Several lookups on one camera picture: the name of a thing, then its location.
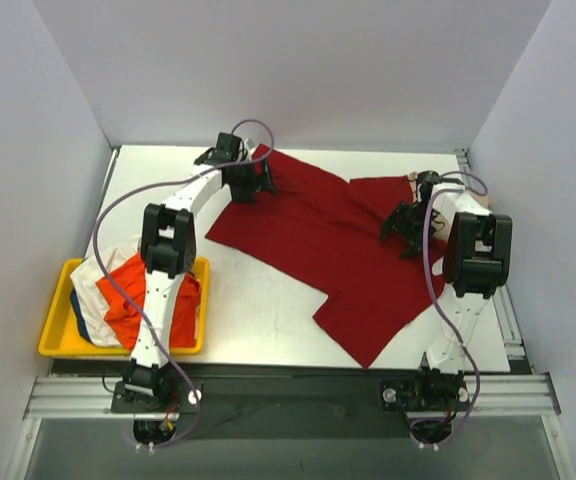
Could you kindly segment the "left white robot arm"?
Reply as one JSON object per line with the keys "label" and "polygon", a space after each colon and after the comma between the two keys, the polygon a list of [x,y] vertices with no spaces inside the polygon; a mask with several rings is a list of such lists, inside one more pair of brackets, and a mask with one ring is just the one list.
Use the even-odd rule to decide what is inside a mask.
{"label": "left white robot arm", "polygon": [[233,132],[219,134],[216,145],[194,161],[187,185],[144,210],[140,243],[144,316],[122,379],[129,392],[168,395],[165,368],[172,363],[169,340],[175,304],[197,255],[195,217],[225,187],[238,204],[254,203],[260,192],[278,193],[268,160],[254,161],[249,143]]}

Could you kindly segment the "dark red t shirt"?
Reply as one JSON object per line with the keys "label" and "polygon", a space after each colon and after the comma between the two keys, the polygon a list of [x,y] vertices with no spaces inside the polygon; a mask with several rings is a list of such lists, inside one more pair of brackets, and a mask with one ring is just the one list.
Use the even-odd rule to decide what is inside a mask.
{"label": "dark red t shirt", "polygon": [[431,300],[422,260],[404,258],[387,216],[412,190],[405,176],[346,181],[274,151],[277,194],[230,202],[207,239],[232,247],[326,294],[313,318],[361,367],[369,367]]}

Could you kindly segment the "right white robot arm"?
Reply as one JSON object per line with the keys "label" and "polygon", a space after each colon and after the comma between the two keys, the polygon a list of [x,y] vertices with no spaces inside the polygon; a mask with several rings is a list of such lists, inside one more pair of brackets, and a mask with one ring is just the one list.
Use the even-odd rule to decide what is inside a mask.
{"label": "right white robot arm", "polygon": [[[422,257],[426,286],[441,318],[440,333],[424,354],[428,367],[458,374],[472,363],[468,344],[485,306],[507,282],[513,222],[483,204],[488,189],[463,181],[466,172],[427,170],[408,177],[413,200],[400,202],[382,223],[378,240],[395,233],[405,244],[401,257]],[[430,240],[437,226],[447,234],[440,276],[442,293],[433,286]]]}

